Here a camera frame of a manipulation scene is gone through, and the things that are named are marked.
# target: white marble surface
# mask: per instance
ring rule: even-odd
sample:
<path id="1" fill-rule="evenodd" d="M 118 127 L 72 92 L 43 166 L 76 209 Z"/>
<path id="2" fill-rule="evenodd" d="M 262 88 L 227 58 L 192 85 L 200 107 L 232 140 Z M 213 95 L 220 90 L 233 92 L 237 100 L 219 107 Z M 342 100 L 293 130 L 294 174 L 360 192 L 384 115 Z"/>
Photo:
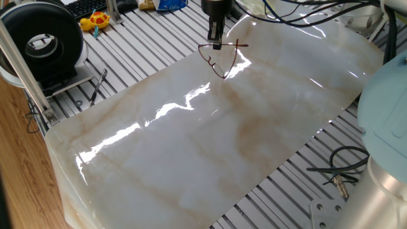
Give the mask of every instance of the white marble surface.
<path id="1" fill-rule="evenodd" d="M 245 17 L 224 42 L 237 38 L 249 47 L 226 80 L 194 53 L 48 131 L 69 224 L 208 228 L 340 114 L 382 62 L 336 22 L 295 29 Z M 206 52 L 226 69 L 234 54 Z"/>

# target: wire frame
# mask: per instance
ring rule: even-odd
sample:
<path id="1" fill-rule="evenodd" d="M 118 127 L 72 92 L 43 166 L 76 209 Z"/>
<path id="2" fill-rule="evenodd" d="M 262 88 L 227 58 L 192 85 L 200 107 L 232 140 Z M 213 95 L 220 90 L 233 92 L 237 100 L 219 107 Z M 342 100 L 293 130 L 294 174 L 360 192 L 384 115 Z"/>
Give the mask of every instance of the wire frame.
<path id="1" fill-rule="evenodd" d="M 239 39 L 236 39 L 236 44 L 222 44 L 222 46 L 235 46 L 235 57 L 233 58 L 233 63 L 231 64 L 229 70 L 224 73 L 224 71 L 221 69 L 221 67 L 217 63 L 211 63 L 210 61 L 212 60 L 212 57 L 208 53 L 202 52 L 201 48 L 208 47 L 208 46 L 213 46 L 214 44 L 206 44 L 206 45 L 198 45 L 198 51 L 201 57 L 210 65 L 212 70 L 217 74 L 222 79 L 226 79 L 230 73 L 230 70 L 232 67 L 235 65 L 236 62 L 236 57 L 237 57 L 237 49 L 239 47 L 248 47 L 248 44 L 240 45 L 239 44 Z"/>

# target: keyboard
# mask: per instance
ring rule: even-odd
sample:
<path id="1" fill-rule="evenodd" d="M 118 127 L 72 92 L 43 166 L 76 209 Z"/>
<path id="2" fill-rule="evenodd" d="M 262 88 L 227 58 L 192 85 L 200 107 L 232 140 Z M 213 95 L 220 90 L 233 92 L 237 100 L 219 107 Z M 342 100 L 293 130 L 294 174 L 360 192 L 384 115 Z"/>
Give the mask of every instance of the keyboard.
<path id="1" fill-rule="evenodd" d="M 65 5 L 65 8 L 77 20 L 87 18 L 92 15 L 93 10 L 102 11 L 107 8 L 106 0 L 78 0 L 73 3 Z"/>

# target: blue bag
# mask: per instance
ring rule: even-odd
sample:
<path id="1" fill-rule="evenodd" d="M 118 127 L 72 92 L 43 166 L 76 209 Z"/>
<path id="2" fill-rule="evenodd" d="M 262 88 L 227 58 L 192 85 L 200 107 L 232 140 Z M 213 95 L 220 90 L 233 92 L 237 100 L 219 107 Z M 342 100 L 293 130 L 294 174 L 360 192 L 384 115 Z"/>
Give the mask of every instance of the blue bag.
<path id="1" fill-rule="evenodd" d="M 188 0 L 153 0 L 157 11 L 179 10 L 188 5 Z"/>

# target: yellow rubber duck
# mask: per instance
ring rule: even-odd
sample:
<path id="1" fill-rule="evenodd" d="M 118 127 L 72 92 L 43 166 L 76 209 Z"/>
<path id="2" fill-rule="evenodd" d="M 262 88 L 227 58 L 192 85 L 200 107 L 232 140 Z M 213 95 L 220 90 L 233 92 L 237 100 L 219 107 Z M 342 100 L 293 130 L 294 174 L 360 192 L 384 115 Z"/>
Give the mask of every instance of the yellow rubber duck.
<path id="1" fill-rule="evenodd" d="M 95 28 L 95 33 L 93 34 L 93 36 L 96 38 L 99 33 L 99 29 L 103 29 L 109 25 L 109 19 L 110 16 L 107 16 L 105 13 L 102 12 L 96 12 L 96 10 L 94 10 L 89 19 L 81 19 L 79 26 L 83 31 L 89 31 Z"/>

